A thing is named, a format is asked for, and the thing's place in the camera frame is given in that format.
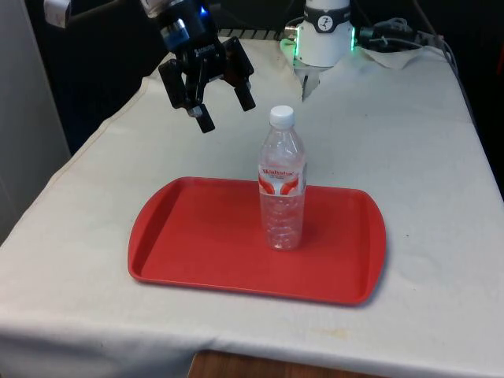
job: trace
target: plastic bottle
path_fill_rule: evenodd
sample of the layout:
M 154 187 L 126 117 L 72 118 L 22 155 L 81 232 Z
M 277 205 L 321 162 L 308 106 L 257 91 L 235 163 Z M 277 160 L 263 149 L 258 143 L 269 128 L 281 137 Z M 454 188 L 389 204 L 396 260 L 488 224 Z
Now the plastic bottle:
M 294 110 L 271 110 L 271 131 L 259 157 L 261 217 L 266 239 L 275 250 L 293 250 L 302 237 L 306 154 L 294 130 Z

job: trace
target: white tablecloth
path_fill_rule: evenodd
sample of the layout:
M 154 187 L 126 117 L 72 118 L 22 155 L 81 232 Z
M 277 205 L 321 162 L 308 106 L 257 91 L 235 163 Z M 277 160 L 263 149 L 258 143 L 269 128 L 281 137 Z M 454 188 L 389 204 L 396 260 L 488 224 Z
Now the white tablecloth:
M 258 107 L 215 82 L 203 135 L 157 75 L 50 181 L 0 249 L 0 373 L 182 377 L 225 350 L 393 377 L 504 376 L 504 206 L 448 64 L 357 51 L 301 103 L 273 42 L 244 41 Z M 357 308 L 136 283 L 128 237 L 180 176 L 254 179 L 269 109 L 294 106 L 309 182 L 367 191 L 387 264 Z

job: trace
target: white bottle cap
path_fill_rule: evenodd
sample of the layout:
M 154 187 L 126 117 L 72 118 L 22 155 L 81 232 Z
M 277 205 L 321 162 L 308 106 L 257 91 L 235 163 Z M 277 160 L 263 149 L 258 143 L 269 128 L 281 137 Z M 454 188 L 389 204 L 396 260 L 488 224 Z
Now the white bottle cap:
M 288 130 L 294 126 L 294 110 L 290 106 L 275 106 L 269 114 L 269 123 L 278 130 Z

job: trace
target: red and white label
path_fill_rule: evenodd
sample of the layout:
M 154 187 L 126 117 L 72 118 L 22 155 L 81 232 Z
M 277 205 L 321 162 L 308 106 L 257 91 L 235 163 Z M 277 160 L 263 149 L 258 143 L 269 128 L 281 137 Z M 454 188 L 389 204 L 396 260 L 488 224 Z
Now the red and white label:
M 302 169 L 280 169 L 259 165 L 259 191 L 264 195 L 294 197 L 306 188 L 306 165 Z

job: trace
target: red tray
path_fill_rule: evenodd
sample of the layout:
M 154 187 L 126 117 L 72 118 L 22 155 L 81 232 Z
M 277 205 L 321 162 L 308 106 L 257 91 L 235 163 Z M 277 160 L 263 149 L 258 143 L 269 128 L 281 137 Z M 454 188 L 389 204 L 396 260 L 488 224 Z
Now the red tray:
M 385 259 L 384 221 L 363 191 L 308 187 L 302 245 L 271 250 L 257 182 L 182 178 L 142 209 L 129 243 L 138 281 L 357 305 Z

